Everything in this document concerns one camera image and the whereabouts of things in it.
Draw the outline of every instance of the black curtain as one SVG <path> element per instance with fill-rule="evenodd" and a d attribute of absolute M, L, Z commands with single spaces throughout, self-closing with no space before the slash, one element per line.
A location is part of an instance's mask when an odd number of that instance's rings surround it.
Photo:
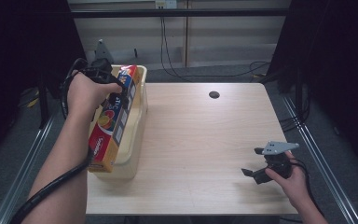
<path fill-rule="evenodd" d="M 0 0 L 0 141 L 18 111 L 21 92 L 43 84 L 60 97 L 76 58 L 84 58 L 74 20 L 30 12 L 70 11 L 66 0 Z"/>
<path fill-rule="evenodd" d="M 299 68 L 358 155 L 358 1 L 293 0 L 268 76 L 283 67 L 289 69 L 278 75 L 280 89 L 296 83 Z"/>

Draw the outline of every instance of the wall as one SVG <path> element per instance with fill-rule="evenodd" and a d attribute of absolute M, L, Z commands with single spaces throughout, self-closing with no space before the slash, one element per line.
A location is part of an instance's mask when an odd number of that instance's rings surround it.
<path fill-rule="evenodd" d="M 154 1 L 82 3 L 71 9 L 153 9 Z M 290 0 L 178 1 L 178 8 L 289 8 Z M 249 64 L 270 61 L 284 17 L 165 18 L 166 38 L 174 67 Z M 161 18 L 76 19 L 83 48 L 92 57 L 99 39 L 115 63 L 145 62 L 160 67 Z"/>

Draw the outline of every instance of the floor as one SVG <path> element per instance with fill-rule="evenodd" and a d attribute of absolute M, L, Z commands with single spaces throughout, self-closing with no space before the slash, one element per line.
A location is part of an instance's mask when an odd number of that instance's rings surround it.
<path fill-rule="evenodd" d="M 253 68 L 261 66 L 253 72 L 250 72 L 249 64 L 177 68 L 174 72 L 173 70 L 169 70 L 170 75 L 163 69 L 153 69 L 148 71 L 146 82 L 183 82 L 184 76 L 186 76 L 186 80 L 192 82 L 257 82 L 258 77 L 253 77 L 253 74 L 265 74 L 268 69 L 267 64 L 262 65 L 263 63 L 253 64 Z M 278 119 L 283 120 L 290 118 L 290 113 L 288 112 L 283 97 L 293 99 L 293 91 L 286 94 L 279 93 L 276 82 L 267 83 L 265 87 Z M 23 96 L 22 101 L 27 101 L 26 97 L 31 96 Z M 14 126 L 10 129 L 0 145 L 0 208 L 2 207 L 4 199 L 10 198 L 10 195 L 7 195 L 7 193 L 12 189 L 11 185 L 16 180 L 16 175 L 22 163 L 31 151 L 30 148 L 37 147 L 39 150 L 34 158 L 33 169 L 21 181 L 22 194 L 14 199 L 12 198 L 12 202 L 10 202 L 11 208 L 4 211 L 4 215 L 0 217 L 0 220 L 7 220 L 10 214 L 25 200 L 26 192 L 32 184 L 33 176 L 36 175 L 38 167 L 40 167 L 44 158 L 48 155 L 48 150 L 54 144 L 58 132 L 61 129 L 63 118 L 58 107 L 59 102 L 51 97 L 49 97 L 48 102 L 50 114 L 54 114 L 55 117 L 50 123 L 51 126 L 49 127 L 48 134 L 45 135 L 42 141 L 43 144 L 40 146 L 34 145 L 34 140 L 43 135 L 43 130 L 38 129 L 40 110 L 38 103 L 36 103 L 33 107 L 21 108 Z M 358 216 L 358 159 L 351 151 L 351 144 L 346 141 L 344 136 L 337 134 L 337 127 L 315 101 L 311 101 L 310 115 L 306 120 L 306 125 L 317 143 L 317 147 L 320 149 L 323 158 L 328 164 L 329 169 L 331 169 L 334 174 L 333 178 L 338 182 L 339 190 L 343 192 L 343 194 L 333 192 L 335 189 L 326 181 L 324 172 L 321 171 L 320 166 L 315 162 L 312 153 L 307 147 L 307 143 L 304 142 L 304 138 L 298 129 L 288 131 L 285 133 L 287 141 L 297 142 L 301 145 L 300 150 L 294 151 L 294 154 L 297 158 L 304 161 L 310 170 L 310 186 L 317 204 L 319 204 L 324 211 L 324 215 L 330 223 L 358 223 L 358 217 L 348 217 L 348 214 L 342 211 L 343 205 L 344 208 L 352 209 Z M 290 126 L 290 124 L 287 125 L 287 122 L 282 122 L 282 128 L 284 130 L 292 126 Z M 298 216 L 283 217 L 299 219 Z M 147 223 L 147 219 L 142 218 L 142 223 Z M 130 219 L 125 219 L 124 217 L 88 216 L 88 223 L 124 223 Z M 291 222 L 281 219 L 280 223 Z"/>

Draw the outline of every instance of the aluminum rail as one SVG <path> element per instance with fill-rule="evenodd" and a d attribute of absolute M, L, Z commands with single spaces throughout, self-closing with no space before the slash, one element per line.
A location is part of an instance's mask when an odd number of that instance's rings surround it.
<path fill-rule="evenodd" d="M 293 121 L 296 123 L 298 131 L 300 132 L 304 142 L 307 145 L 307 148 L 310 152 L 310 155 L 315 160 L 316 165 L 319 168 L 324 181 L 327 184 L 327 187 L 330 188 L 334 198 L 336 199 L 337 205 L 341 210 L 342 214 L 346 218 L 347 222 L 350 224 L 358 224 L 358 215 L 354 209 L 354 206 L 349 199 L 348 195 L 345 193 L 344 189 L 338 183 L 336 176 L 333 174 L 333 171 L 330 169 L 330 166 L 327 164 L 327 161 L 324 159 L 324 155 L 313 139 L 310 131 L 308 130 L 305 124 L 299 122 L 296 118 L 296 108 L 293 101 L 284 97 L 283 101 L 287 107 L 287 110 L 290 113 L 290 116 L 293 118 Z"/>
<path fill-rule="evenodd" d="M 12 216 L 13 209 L 16 206 L 17 200 L 19 199 L 21 192 L 24 188 L 25 180 L 28 178 L 28 175 L 31 171 L 31 168 L 34 165 L 35 158 L 39 155 L 39 151 L 45 142 L 48 133 L 50 132 L 51 125 L 54 120 L 54 115 L 57 114 L 57 107 L 55 108 L 54 113 L 49 118 L 48 122 L 45 125 L 44 129 L 39 130 L 36 135 L 36 138 L 26 156 L 22 166 L 17 173 L 16 178 L 10 186 L 4 200 L 0 204 L 0 224 L 5 224 L 9 222 L 10 217 Z"/>
<path fill-rule="evenodd" d="M 287 16 L 288 8 L 229 8 L 229 9 L 127 9 L 127 10 L 72 10 L 31 11 L 21 15 L 69 18 L 140 18 L 140 17 L 265 17 Z"/>

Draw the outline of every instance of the forearm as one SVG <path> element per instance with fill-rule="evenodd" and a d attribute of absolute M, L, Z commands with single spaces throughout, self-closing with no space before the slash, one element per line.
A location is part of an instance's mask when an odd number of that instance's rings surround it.
<path fill-rule="evenodd" d="M 91 115 L 69 115 L 59 138 L 43 164 L 30 197 L 58 176 L 86 159 Z M 24 220 L 29 223 L 82 223 L 87 204 L 87 171 L 52 192 Z"/>
<path fill-rule="evenodd" d="M 295 206 L 304 224 L 327 224 L 311 199 L 304 200 Z"/>

